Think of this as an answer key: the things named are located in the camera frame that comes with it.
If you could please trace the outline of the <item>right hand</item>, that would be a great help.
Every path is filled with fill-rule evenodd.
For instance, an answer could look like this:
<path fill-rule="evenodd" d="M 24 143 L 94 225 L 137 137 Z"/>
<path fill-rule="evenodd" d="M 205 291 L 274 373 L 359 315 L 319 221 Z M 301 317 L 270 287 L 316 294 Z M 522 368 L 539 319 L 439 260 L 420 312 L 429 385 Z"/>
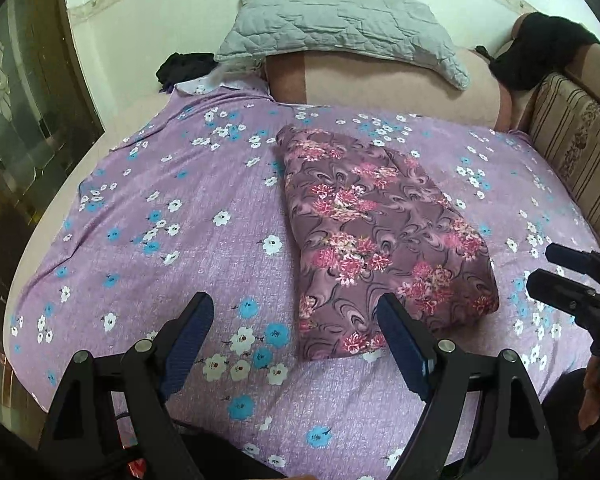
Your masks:
<path fill-rule="evenodd" d="M 600 418 L 600 358 L 591 356 L 583 379 L 584 398 L 578 414 L 582 431 L 593 426 Z"/>

